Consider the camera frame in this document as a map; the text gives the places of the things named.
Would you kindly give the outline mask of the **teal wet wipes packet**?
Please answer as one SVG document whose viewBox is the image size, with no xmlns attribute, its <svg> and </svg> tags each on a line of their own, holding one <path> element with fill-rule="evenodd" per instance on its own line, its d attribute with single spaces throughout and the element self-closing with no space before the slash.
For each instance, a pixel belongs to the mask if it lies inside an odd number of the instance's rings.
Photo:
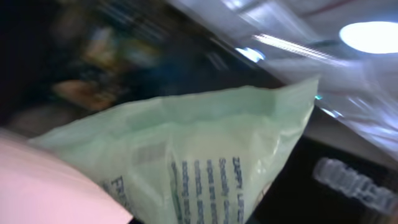
<svg viewBox="0 0 398 224">
<path fill-rule="evenodd" d="M 143 223 L 244 223 L 285 166 L 318 80 L 115 106 L 31 140 Z"/>
</svg>

